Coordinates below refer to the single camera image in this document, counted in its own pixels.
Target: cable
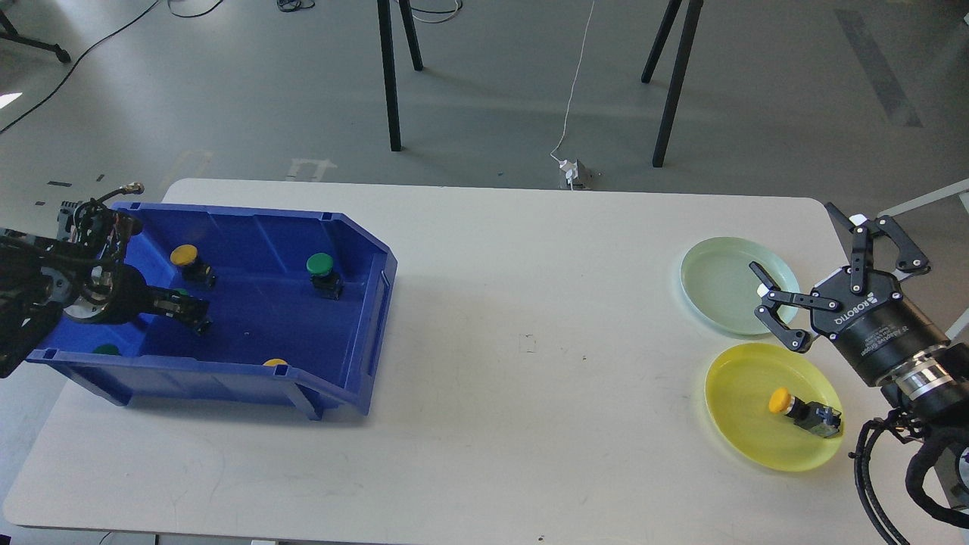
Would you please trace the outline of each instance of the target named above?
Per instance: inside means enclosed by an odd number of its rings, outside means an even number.
[[[61,80],[61,82],[58,83],[56,87],[54,87],[54,90],[50,91],[50,94],[48,94],[46,97],[44,97],[44,100],[42,100],[41,102],[37,103],[36,106],[34,106],[33,108],[31,108],[30,110],[28,110],[27,112],[25,112],[23,115],[21,115],[17,119],[14,119],[13,121],[11,121],[3,129],[0,129],[0,135],[2,135],[5,132],[7,132],[7,129],[10,129],[14,125],[18,124],[21,119],[23,119],[24,117],[26,117],[27,115],[29,115],[30,113],[32,113],[37,108],[43,106],[45,102],[47,102],[48,100],[50,100],[50,97],[54,96],[54,93],[56,93],[62,86],[64,86],[64,83],[67,81],[67,78],[69,78],[71,76],[71,74],[74,73],[75,68],[77,68],[78,67],[78,64],[80,64],[80,61],[82,61],[84,59],[84,57],[87,56],[87,53],[91,52],[91,50],[93,48],[96,48],[97,46],[99,46],[102,42],[104,42],[108,38],[113,37],[114,35],[118,34],[122,30],[124,30],[124,29],[128,28],[129,26],[135,24],[136,22],[138,22],[138,20],[140,18],[148,15],[148,12],[150,12],[151,10],[153,10],[155,8],[155,6],[158,5],[158,2],[160,2],[160,1],[161,0],[155,0],[154,2],[151,3],[150,6],[148,6],[148,9],[147,10],[141,12],[141,15],[135,17],[134,19],[132,19],[131,22],[129,22],[128,24],[126,24],[126,25],[122,26],[121,28],[115,30],[114,32],[111,32],[110,34],[108,34],[107,36],[105,36],[104,38],[102,38],[101,40],[98,40],[97,43],[95,43],[93,46],[91,46],[90,48],[88,48],[87,50],[85,50],[84,53],[81,53],[80,54],[80,57],[78,57],[78,60],[74,61],[74,66],[71,67],[71,70],[68,70],[67,71],[67,75],[64,76],[64,79]]]
[[[558,144],[548,153],[552,159],[562,163],[562,160],[555,156],[555,152],[565,141],[565,131],[569,127],[569,110],[572,109],[572,97],[576,94],[576,81],[578,81],[578,70],[582,67],[582,57],[585,55],[585,38],[589,35],[589,23],[592,22],[592,12],[596,9],[596,0],[592,0],[592,7],[589,8],[589,19],[585,22],[585,31],[582,33],[582,48],[578,52],[578,65],[576,66],[576,76],[572,78],[572,90],[569,91],[569,102],[565,105],[565,120],[562,121],[562,138],[558,139]]]
[[[315,8],[316,2],[309,0],[309,5],[304,6],[303,0],[276,0],[276,7],[279,8],[280,12],[290,14],[292,12],[298,12],[299,10]]]
[[[871,521],[871,525],[875,527],[875,530],[878,531],[878,534],[882,536],[882,539],[886,543],[890,545],[909,545],[909,542],[898,531],[898,528],[891,523],[889,516],[885,513],[881,503],[875,496],[875,489],[872,487],[871,473],[869,471],[871,452],[875,448],[875,442],[885,430],[894,426],[897,416],[897,414],[890,413],[886,421],[869,420],[865,422],[859,432],[855,452],[850,453],[848,456],[855,461],[855,489],[858,491],[861,507],[868,516],[868,520]]]
[[[173,16],[181,17],[183,19],[194,19],[195,17],[207,16],[208,14],[212,13],[212,10],[219,7],[219,4],[222,3],[222,0],[217,0],[215,4],[212,5],[211,8],[205,10],[204,12],[201,12],[200,14],[192,14],[190,16],[184,16],[182,14],[175,13],[174,10],[172,9],[172,0],[167,0],[167,2],[169,4],[169,13],[171,13]]]
[[[400,3],[400,0],[393,0],[393,1],[396,2],[397,4]],[[422,19],[422,18],[420,18],[418,16],[415,16],[413,14],[411,14],[411,17],[413,17],[414,20],[418,20],[420,22],[426,22],[428,24],[440,24],[442,22],[448,22],[449,20],[457,17],[457,12],[460,12],[462,8],[464,8],[464,0],[454,0],[454,8],[451,9],[451,10],[445,10],[445,11],[422,10],[420,8],[411,7],[411,11],[412,12],[417,12],[419,14],[430,14],[430,15],[434,15],[434,16],[446,16],[444,18],[437,19],[437,20]]]
[[[111,265],[111,264],[117,263],[117,258],[118,258],[118,255],[116,252],[114,254],[111,254],[109,257],[103,257],[101,259],[81,259],[77,257],[68,257],[65,255],[57,255],[56,253],[53,253],[49,250],[45,250],[43,248],[39,248],[29,242],[24,242],[23,240],[16,239],[14,237],[9,237],[7,235],[0,236],[0,243],[17,246],[20,249],[33,252],[35,254],[40,255],[42,258],[49,259],[51,261],[56,261],[59,263],[67,263],[70,265],[85,266],[85,267],[88,267],[88,266],[98,267],[98,266]]]

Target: blue storage crate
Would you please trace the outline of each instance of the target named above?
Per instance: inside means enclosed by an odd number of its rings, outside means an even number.
[[[340,213],[119,203],[141,221],[126,263],[148,284],[184,288],[210,301],[202,336],[171,318],[128,324],[66,317],[30,353],[91,392],[126,405],[133,396],[294,405],[311,420],[341,403],[370,407],[397,262],[390,249]],[[169,262],[191,243],[218,275],[207,289]],[[306,259],[333,256],[344,281],[338,301],[321,297]],[[94,354],[113,344],[119,356]],[[288,365],[263,362],[281,358]]]

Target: plate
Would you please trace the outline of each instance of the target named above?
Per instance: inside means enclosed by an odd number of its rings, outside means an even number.
[[[779,471],[824,464],[838,451],[844,433],[821,438],[772,414],[767,401],[781,386],[805,402],[841,410],[837,393],[818,368],[800,354],[760,342],[735,346],[713,361],[704,385],[706,409],[717,431],[757,464]]]
[[[757,288],[761,281],[750,270],[756,261],[784,291],[799,292],[797,278],[784,260],[767,248],[747,239],[718,237],[690,248],[679,268],[680,284],[699,314],[718,327],[737,335],[762,335],[767,327],[754,315],[761,303]],[[797,309],[781,306],[778,316],[791,321]]]

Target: concrete floor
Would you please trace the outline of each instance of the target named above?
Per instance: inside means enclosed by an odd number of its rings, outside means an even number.
[[[213,2],[172,7],[197,13]],[[149,5],[0,0],[21,34],[56,41],[75,60]],[[158,201],[189,176],[311,183],[320,173],[322,181],[553,190],[559,173],[548,151],[561,134],[589,8],[589,0],[465,0],[456,19],[419,23],[422,73],[410,70],[394,13],[405,149],[391,153],[373,2],[318,0],[282,14],[268,0],[234,0],[196,19],[174,17],[161,2],[0,134],[0,225],[50,234],[61,201],[132,180]],[[653,83],[639,76],[664,8],[638,0],[595,7],[559,155],[593,170],[596,190],[806,196],[874,215],[969,177],[969,1],[708,2],[666,166],[654,169],[675,41]],[[856,54],[836,10],[861,17],[921,126],[899,124],[884,108],[862,64],[870,59]],[[52,53],[0,42],[0,95],[23,93],[0,110],[0,126],[67,70]],[[900,221],[934,264],[906,292],[945,329],[969,306],[969,216],[949,199]],[[0,381],[0,497],[61,383],[29,366]],[[0,533],[17,545],[104,536],[2,520]],[[118,534],[104,543],[151,542]]]

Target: mark on table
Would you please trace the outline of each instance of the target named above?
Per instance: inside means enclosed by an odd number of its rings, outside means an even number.
[[[522,354],[534,354],[538,351],[538,342],[534,335],[518,334],[518,352]]]

